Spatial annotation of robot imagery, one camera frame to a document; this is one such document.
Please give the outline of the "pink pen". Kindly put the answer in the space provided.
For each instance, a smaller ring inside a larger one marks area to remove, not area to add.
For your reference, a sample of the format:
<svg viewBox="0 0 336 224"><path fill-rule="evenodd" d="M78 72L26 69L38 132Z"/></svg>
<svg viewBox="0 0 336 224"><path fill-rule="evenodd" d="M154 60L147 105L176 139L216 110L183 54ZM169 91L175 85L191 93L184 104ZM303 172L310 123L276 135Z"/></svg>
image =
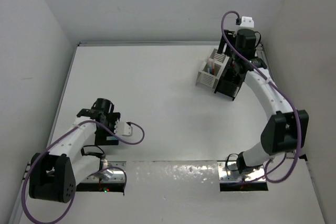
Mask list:
<svg viewBox="0 0 336 224"><path fill-rule="evenodd" d="M209 65L209 68L210 68L211 72L213 73L214 72L214 68L215 68L214 59L209 58L208 59L208 65Z"/></svg>

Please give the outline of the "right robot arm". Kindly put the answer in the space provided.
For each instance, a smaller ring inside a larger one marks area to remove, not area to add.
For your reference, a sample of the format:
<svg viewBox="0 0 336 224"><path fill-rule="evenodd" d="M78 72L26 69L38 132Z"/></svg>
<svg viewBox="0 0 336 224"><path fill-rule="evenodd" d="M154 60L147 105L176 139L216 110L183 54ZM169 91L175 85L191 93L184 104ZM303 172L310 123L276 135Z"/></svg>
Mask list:
<svg viewBox="0 0 336 224"><path fill-rule="evenodd" d="M225 30L218 52L228 57L216 92L232 99L238 95L245 83L253 91L262 105L267 124L261 133L260 141L252 148L238 154L237 171L241 174L260 167L268 159L303 147L309 116L306 110L294 113L289 102L275 90L266 63L256 56L256 33L247 28L236 33Z"/></svg>

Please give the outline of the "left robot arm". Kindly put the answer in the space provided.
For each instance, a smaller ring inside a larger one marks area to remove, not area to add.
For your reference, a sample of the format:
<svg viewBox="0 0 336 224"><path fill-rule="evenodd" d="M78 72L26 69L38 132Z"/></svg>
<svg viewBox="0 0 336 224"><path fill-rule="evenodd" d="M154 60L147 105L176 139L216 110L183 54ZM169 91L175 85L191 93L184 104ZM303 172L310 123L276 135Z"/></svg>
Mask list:
<svg viewBox="0 0 336 224"><path fill-rule="evenodd" d="M67 203L76 187L89 176L106 180L101 170L108 166L103 151L86 152L86 147L117 145L112 134L121 114L110 100L98 98L89 109L81 109L66 136L42 158L31 159L29 196L34 199Z"/></svg>

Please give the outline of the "red ink pen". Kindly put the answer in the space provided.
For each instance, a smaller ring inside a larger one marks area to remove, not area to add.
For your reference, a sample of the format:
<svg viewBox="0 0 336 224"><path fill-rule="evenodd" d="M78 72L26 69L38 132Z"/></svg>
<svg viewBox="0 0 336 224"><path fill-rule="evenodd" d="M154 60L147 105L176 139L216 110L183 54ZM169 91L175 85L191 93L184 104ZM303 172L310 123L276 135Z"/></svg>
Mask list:
<svg viewBox="0 0 336 224"><path fill-rule="evenodd" d="M216 66L215 62L212 62L212 67L211 67L213 69L212 75L215 75L215 69L216 69L215 66Z"/></svg>

